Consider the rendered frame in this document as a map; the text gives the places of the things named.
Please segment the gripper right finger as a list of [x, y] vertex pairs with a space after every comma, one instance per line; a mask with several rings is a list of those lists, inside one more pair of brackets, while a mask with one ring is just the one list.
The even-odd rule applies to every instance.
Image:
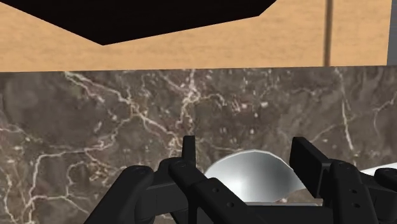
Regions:
[[293, 138], [289, 166], [332, 210], [333, 224], [397, 224], [397, 169], [367, 175], [349, 162], [328, 158], [304, 137]]

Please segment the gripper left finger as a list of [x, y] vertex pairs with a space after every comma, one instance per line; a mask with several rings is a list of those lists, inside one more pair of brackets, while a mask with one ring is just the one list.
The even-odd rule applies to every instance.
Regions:
[[264, 224], [220, 180], [197, 169], [194, 136], [185, 136], [181, 156], [161, 161], [157, 171], [125, 168], [84, 224], [155, 224], [167, 213], [176, 224]]

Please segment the white flat object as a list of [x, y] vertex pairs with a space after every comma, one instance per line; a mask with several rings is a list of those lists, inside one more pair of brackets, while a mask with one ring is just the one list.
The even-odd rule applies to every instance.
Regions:
[[377, 169], [382, 169], [382, 168], [397, 169], [397, 162], [391, 163], [391, 164], [386, 164], [386, 165], [380, 165], [380, 166], [372, 167], [372, 168], [369, 168], [369, 169], [364, 169], [364, 170], [361, 170], [361, 172], [365, 173], [367, 175], [373, 176]]

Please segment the silver metal bowl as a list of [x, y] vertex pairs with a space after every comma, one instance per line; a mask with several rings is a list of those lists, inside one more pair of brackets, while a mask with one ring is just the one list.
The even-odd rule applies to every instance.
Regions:
[[261, 150], [244, 150], [213, 163], [205, 171], [217, 178], [243, 202], [269, 204], [303, 190], [293, 169], [280, 157]]

